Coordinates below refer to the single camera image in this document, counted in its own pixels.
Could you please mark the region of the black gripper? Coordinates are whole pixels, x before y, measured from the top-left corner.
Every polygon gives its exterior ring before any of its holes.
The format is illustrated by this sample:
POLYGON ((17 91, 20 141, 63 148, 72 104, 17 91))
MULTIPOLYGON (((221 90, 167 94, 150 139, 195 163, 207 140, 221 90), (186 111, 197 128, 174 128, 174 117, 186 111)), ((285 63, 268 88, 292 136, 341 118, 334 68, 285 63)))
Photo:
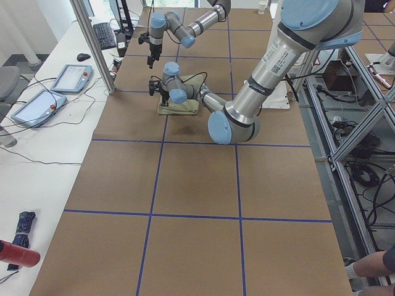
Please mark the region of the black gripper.
POLYGON ((163 107, 168 107, 168 99, 169 99, 169 92, 164 90, 164 89, 160 89, 160 94, 162 96, 162 103, 161 106, 163 107))
POLYGON ((162 53, 162 44, 149 44, 149 50, 151 55, 147 58, 147 64, 150 69, 153 69, 154 62, 156 59, 160 59, 160 55, 162 53))

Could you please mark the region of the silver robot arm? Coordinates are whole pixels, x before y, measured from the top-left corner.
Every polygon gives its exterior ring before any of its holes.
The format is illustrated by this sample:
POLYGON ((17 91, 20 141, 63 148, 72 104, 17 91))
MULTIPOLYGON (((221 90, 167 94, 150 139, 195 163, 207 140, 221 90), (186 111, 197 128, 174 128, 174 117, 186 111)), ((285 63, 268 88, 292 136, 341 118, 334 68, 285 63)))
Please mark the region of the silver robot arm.
POLYGON ((196 38, 205 30, 218 22, 224 22, 231 10, 231 2, 228 0, 210 1, 211 10, 199 17, 194 22, 184 26, 177 11, 171 10, 166 13, 153 13, 148 31, 140 35, 140 44, 148 43, 151 54, 148 56, 147 64, 152 68, 155 61, 160 60, 162 53, 163 37, 166 31, 171 31, 174 37, 185 48, 190 48, 196 38))
POLYGON ((232 101, 186 84, 175 62, 165 64, 159 91, 174 104, 194 99, 210 110, 208 131, 217 144, 250 141, 259 132, 262 104, 303 53, 360 41, 364 7, 364 1, 283 1, 277 36, 232 101))

